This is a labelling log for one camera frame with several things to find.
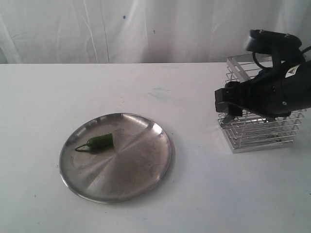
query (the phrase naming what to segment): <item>white backdrop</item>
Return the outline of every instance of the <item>white backdrop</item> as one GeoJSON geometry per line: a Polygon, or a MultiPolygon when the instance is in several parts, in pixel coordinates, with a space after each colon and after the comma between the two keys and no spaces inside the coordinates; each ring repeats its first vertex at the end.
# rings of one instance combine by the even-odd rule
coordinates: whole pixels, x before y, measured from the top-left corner
{"type": "Polygon", "coordinates": [[[250,29],[311,45],[311,0],[0,0],[9,63],[214,62],[250,29]]]}

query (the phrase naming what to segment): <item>metal wire basket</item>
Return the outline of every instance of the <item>metal wire basket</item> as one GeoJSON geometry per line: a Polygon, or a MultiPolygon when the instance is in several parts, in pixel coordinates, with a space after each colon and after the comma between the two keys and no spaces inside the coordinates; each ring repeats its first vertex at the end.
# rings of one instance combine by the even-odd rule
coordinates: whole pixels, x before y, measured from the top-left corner
{"type": "MultiPolygon", "coordinates": [[[[248,57],[249,54],[228,57],[229,72],[226,74],[226,82],[245,82],[258,74],[260,68],[255,63],[238,62],[248,60],[248,57]]],[[[261,61],[266,67],[272,65],[271,58],[262,58],[261,61]]],[[[243,110],[243,116],[236,117],[229,123],[224,122],[225,114],[219,114],[218,122],[233,153],[276,149],[293,144],[305,111],[298,110],[292,112],[289,117],[272,119],[243,110]]]]}

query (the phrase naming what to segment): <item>cable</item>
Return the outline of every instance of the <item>cable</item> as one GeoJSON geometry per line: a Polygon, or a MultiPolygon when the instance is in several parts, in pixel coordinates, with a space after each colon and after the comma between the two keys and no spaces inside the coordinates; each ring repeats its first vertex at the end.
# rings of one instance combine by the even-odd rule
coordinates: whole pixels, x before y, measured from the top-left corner
{"type": "Polygon", "coordinates": [[[262,69],[268,69],[268,67],[264,67],[262,64],[260,64],[260,63],[258,62],[258,60],[257,60],[257,58],[256,58],[256,53],[255,53],[255,52],[253,52],[252,55],[253,55],[253,60],[254,60],[254,62],[255,62],[255,64],[256,64],[257,66],[259,66],[259,67],[262,68],[262,69]]]}
{"type": "Polygon", "coordinates": [[[309,50],[311,50],[311,46],[306,47],[304,50],[301,51],[302,54],[308,52],[309,50]]]}

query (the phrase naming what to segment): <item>stainless steel plate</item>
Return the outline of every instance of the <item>stainless steel plate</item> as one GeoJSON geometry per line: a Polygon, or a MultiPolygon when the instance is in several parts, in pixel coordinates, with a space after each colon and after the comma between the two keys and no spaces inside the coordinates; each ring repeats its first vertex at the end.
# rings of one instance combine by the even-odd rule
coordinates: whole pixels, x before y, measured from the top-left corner
{"type": "Polygon", "coordinates": [[[154,188],[167,171],[172,147],[162,128],[143,116],[117,113],[91,120],[66,141],[59,160],[67,187],[95,202],[125,201],[154,188]],[[88,139],[113,134],[114,147],[76,152],[88,139]]]}

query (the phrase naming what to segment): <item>table surface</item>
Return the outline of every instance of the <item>table surface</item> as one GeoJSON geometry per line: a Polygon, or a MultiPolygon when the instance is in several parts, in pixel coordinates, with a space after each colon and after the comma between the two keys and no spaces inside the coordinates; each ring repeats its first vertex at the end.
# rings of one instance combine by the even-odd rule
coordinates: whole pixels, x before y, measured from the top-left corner
{"type": "Polygon", "coordinates": [[[214,90],[225,63],[0,66],[0,232],[311,232],[311,117],[292,148],[233,154],[214,90]],[[69,135],[136,113],[171,136],[157,188],[122,203],[73,194],[59,174],[69,135]]]}

